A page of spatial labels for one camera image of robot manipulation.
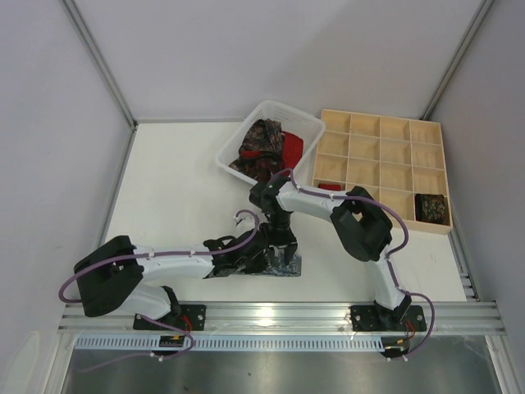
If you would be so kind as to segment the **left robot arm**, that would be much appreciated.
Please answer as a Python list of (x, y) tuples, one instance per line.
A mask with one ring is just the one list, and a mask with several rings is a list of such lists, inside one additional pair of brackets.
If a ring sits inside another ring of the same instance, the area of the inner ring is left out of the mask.
[(260, 273), (269, 243), (261, 231), (223, 236), (188, 250), (139, 248), (117, 236), (74, 266), (84, 315), (101, 317), (118, 309), (159, 320), (177, 311), (175, 292), (154, 282), (177, 277), (209, 279)]

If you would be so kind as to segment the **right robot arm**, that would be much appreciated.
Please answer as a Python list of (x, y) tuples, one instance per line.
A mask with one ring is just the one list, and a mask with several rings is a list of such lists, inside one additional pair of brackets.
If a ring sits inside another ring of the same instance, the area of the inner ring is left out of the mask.
[(331, 223), (345, 251), (367, 264), (379, 316), (400, 322), (406, 315), (411, 295), (400, 288), (390, 257), (408, 244), (409, 230), (397, 213), (363, 187), (328, 192), (299, 185), (291, 174), (282, 172), (253, 186), (249, 201), (262, 210), (267, 221), (261, 229), (277, 247), (296, 249), (290, 226), (292, 213)]

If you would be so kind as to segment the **blue-grey floral tie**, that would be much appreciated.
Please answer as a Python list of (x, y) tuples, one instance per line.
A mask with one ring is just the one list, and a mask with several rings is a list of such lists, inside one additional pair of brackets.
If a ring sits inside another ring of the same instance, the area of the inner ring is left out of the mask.
[(283, 253), (271, 250), (268, 254), (259, 255), (253, 262), (241, 263), (236, 268), (215, 267), (205, 278), (229, 276), (261, 276), (261, 277), (300, 277), (302, 273), (302, 258), (298, 254), (292, 260), (285, 262)]

